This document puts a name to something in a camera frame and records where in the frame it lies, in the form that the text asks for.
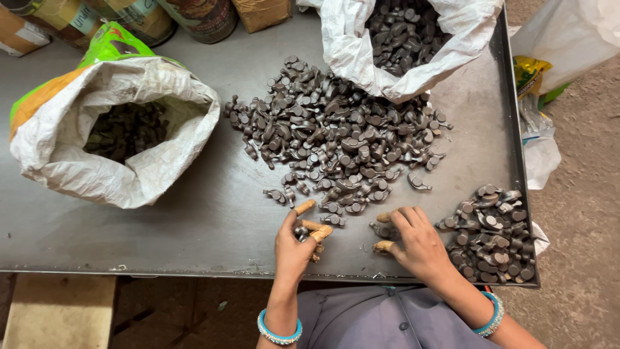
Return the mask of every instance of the woman's right hand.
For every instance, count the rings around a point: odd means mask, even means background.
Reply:
[[[446,276],[455,273],[460,276],[450,262],[439,234],[420,207],[400,207],[390,214],[390,220],[401,233],[405,245],[403,250],[392,244],[390,253],[416,278],[432,287]]]

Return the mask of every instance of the person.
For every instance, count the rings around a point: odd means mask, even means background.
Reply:
[[[291,211],[275,239],[276,272],[267,308],[257,319],[262,334],[256,348],[290,342],[285,347],[544,348],[510,316],[501,316],[499,299],[461,276],[421,208],[400,207],[390,218],[404,249],[392,244],[389,252],[426,288],[359,286],[297,295],[317,242],[298,242],[293,231],[300,222]],[[473,331],[483,328],[490,335]]]

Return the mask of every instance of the blue bangle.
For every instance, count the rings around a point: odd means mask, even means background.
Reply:
[[[493,302],[493,305],[494,305],[493,317],[491,318],[491,320],[485,327],[474,330],[474,333],[477,335],[481,335],[483,337],[487,337],[491,335],[493,332],[495,332],[495,330],[497,330],[497,327],[499,327],[500,323],[502,322],[504,309],[503,309],[502,300],[499,297],[497,297],[496,295],[492,293],[484,292],[484,291],[482,292],[482,294]]]
[[[294,342],[297,342],[299,340],[299,338],[301,337],[301,321],[299,321],[299,319],[297,319],[297,331],[295,332],[295,334],[289,337],[282,337],[282,336],[278,336],[278,335],[271,333],[267,329],[267,326],[265,326],[266,311],[267,311],[266,309],[263,309],[263,311],[260,312],[259,318],[257,320],[257,324],[259,326],[259,331],[261,335],[265,336],[265,338],[269,339],[273,343],[276,343],[279,345],[293,344]]]

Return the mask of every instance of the pile of metal parts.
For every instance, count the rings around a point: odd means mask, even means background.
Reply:
[[[519,190],[488,184],[437,223],[439,229],[459,231],[446,249],[470,282],[521,284],[534,277],[536,237],[527,230],[528,211],[520,208],[520,197]]]
[[[157,102],[113,106],[97,118],[84,151],[125,164],[166,139],[168,120],[159,120],[165,112]]]
[[[374,65],[400,77],[429,63],[452,37],[436,20],[437,12],[426,0],[377,0],[366,21]]]
[[[369,96],[352,82],[321,73],[296,56],[285,60],[280,74],[267,81],[270,95],[255,97],[249,106],[237,96],[224,107],[224,116],[243,131],[246,153],[259,154],[269,168],[274,161],[297,171],[281,179],[284,192],[264,190],[280,204],[295,206],[292,186],[305,195],[304,182],[316,182],[314,191],[326,191],[319,207],[330,212],[321,222],[343,226],[347,211],[355,214],[371,201],[385,200],[392,188],[387,181],[404,170],[397,161],[431,171],[445,153],[435,154],[430,144],[440,127],[452,125],[439,110],[432,111],[429,93],[402,104]],[[413,174],[408,180],[417,189],[431,190]]]

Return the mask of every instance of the dirt floor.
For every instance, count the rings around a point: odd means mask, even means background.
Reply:
[[[541,3],[507,0],[510,25],[523,24]],[[543,190],[530,192],[531,215],[551,240],[539,258],[543,287],[495,290],[508,313],[549,348],[620,348],[620,260],[613,255],[620,245],[619,78],[616,57],[545,108],[562,163]],[[0,276],[2,338],[10,282]],[[251,348],[270,289],[270,281],[238,279],[120,282],[113,349]],[[195,330],[184,336],[189,327]]]

